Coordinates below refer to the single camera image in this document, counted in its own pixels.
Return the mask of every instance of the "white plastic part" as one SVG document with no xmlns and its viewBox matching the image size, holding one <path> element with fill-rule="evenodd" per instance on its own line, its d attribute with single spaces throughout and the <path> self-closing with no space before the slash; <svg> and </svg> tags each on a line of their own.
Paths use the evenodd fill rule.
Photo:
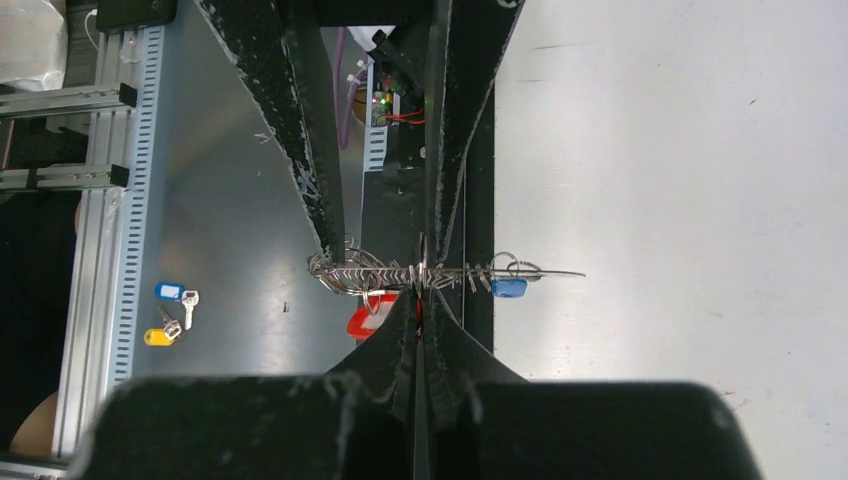
<svg viewBox="0 0 848 480">
<path fill-rule="evenodd" d="M 64 0 L 0 2 L 0 83 L 41 92 L 62 88 L 68 52 Z"/>
<path fill-rule="evenodd" d="M 374 43 L 374 34 L 379 30 L 382 30 L 386 36 L 391 35 L 392 31 L 395 29 L 394 26 L 391 25 L 378 25 L 373 27 L 347 27 L 347 31 L 350 32 L 350 35 L 356 40 L 356 43 L 362 47 L 366 52 L 370 52 L 377 48 L 377 44 Z"/>
</svg>

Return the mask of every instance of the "person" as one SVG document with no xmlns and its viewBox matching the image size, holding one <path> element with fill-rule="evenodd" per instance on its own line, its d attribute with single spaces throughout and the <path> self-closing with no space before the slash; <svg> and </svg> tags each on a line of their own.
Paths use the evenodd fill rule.
<svg viewBox="0 0 848 480">
<path fill-rule="evenodd" d="M 0 204 L 0 450 L 51 452 L 79 201 L 37 192 Z"/>
</svg>

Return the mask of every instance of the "scratched black metal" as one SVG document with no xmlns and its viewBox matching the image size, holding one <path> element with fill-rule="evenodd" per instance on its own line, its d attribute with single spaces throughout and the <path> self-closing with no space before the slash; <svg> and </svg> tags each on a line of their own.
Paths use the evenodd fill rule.
<svg viewBox="0 0 848 480">
<path fill-rule="evenodd" d="M 196 1 L 291 159 L 321 250 L 341 261 L 345 229 L 332 75 L 311 8 L 298 1 Z"/>
<path fill-rule="evenodd" d="M 438 0 L 425 80 L 426 232 L 447 258 L 465 158 L 523 0 Z"/>
</svg>

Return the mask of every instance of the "black device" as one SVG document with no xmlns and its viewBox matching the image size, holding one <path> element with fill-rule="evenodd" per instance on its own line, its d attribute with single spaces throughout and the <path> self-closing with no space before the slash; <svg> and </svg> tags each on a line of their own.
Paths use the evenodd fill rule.
<svg viewBox="0 0 848 480">
<path fill-rule="evenodd" d="M 115 33 L 131 28 L 171 23 L 177 15 L 177 0 L 100 0 L 97 30 Z"/>
</svg>

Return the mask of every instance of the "silver key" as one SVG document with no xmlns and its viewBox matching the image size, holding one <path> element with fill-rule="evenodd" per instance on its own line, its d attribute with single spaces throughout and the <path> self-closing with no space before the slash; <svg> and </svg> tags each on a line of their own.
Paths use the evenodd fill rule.
<svg viewBox="0 0 848 480">
<path fill-rule="evenodd" d="M 186 330 L 191 329 L 191 320 L 194 315 L 194 307 L 200 303 L 200 294 L 197 290 L 186 290 L 183 292 L 183 306 L 186 308 Z"/>
<path fill-rule="evenodd" d="M 159 313 L 162 314 L 162 318 L 165 320 L 165 327 L 162 329 L 165 333 L 165 338 L 172 341 L 179 337 L 183 333 L 183 327 L 180 325 L 180 321 L 172 317 L 171 314 L 165 310 L 163 305 L 159 305 L 158 310 Z"/>
</svg>

